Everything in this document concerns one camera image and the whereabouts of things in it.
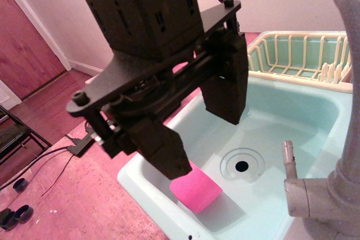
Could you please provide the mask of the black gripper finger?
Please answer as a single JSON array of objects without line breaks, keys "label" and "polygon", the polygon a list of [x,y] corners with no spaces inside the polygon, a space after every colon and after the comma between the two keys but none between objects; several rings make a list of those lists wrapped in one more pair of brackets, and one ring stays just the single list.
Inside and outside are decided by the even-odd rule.
[{"label": "black gripper finger", "polygon": [[215,61],[212,75],[201,85],[206,110],[237,125],[245,109],[248,88],[245,34],[227,33],[209,41],[205,48]]},{"label": "black gripper finger", "polygon": [[156,116],[137,120],[129,135],[138,152],[168,179],[187,175],[192,167],[178,133],[166,127]]}]

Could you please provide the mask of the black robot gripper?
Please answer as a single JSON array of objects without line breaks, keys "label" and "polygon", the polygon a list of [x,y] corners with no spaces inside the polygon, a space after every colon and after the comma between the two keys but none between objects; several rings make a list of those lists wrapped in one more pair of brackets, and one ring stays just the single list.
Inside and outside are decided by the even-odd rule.
[{"label": "black robot gripper", "polygon": [[162,122],[212,75],[209,41],[240,34],[241,3],[219,0],[199,10],[197,0],[85,0],[113,51],[93,82],[73,94],[71,116],[83,117],[110,156],[138,152],[129,135],[137,120]]}]

